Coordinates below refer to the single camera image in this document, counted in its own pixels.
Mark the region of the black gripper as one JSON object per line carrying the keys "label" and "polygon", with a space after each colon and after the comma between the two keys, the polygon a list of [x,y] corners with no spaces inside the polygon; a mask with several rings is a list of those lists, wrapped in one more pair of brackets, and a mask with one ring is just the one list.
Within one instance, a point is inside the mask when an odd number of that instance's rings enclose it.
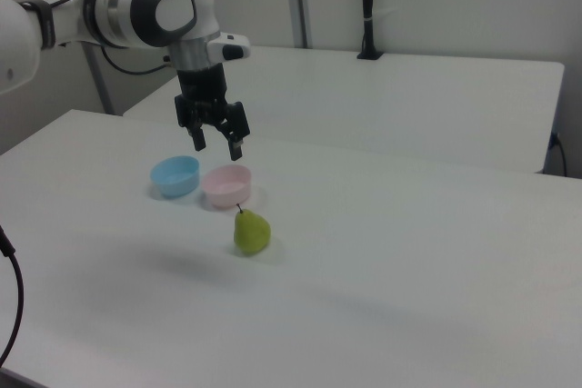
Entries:
{"label": "black gripper", "polygon": [[197,72],[178,71],[181,94],[175,98],[177,121],[190,134],[197,152],[206,148],[204,125],[216,128],[228,141],[230,158],[243,156],[244,138],[250,135],[240,102],[226,101],[226,76],[222,65]]}

